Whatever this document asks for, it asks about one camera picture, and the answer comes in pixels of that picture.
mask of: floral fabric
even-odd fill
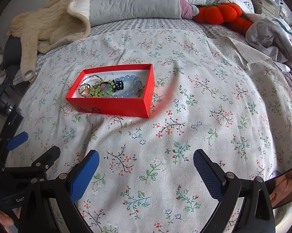
[[[83,69],[130,63],[154,66],[149,119],[82,114],[65,100]],[[19,131],[29,140],[8,165],[28,166],[56,145],[61,156],[47,171],[53,179],[89,150],[99,152],[77,202],[93,232],[200,232],[217,201],[193,165],[199,148],[239,178],[267,180],[292,167],[291,90],[270,58],[229,38],[177,29],[91,36],[47,57],[20,107]],[[292,203],[277,209],[276,223],[291,211]]]

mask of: screw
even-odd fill
[[[229,179],[233,179],[234,178],[234,174],[232,172],[227,172],[226,173],[226,176],[229,178]]]
[[[256,180],[258,181],[258,182],[263,182],[263,179],[261,178],[261,177],[256,177]]]
[[[67,177],[67,174],[66,174],[66,173],[61,173],[61,174],[59,175],[59,179],[60,179],[60,180],[64,180],[66,177]]]

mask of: hand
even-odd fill
[[[17,217],[18,218],[20,217],[20,212],[21,212],[21,207],[19,207],[17,210]],[[13,226],[14,222],[8,215],[6,215],[2,211],[0,211],[0,223],[3,225],[3,227],[7,231],[7,233],[12,233],[8,227]]]

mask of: ring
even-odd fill
[[[78,88],[78,93],[81,95],[81,96],[86,96],[90,93],[90,85],[89,84],[82,84],[79,86]]]
[[[140,89],[142,87],[142,82],[140,80],[135,80],[133,82],[133,86],[137,89]]]

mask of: stuffed carrot toy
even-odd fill
[[[230,29],[245,35],[253,23],[240,17],[242,13],[242,9],[235,3],[214,3],[199,8],[199,14],[193,19],[198,23],[226,23]]]

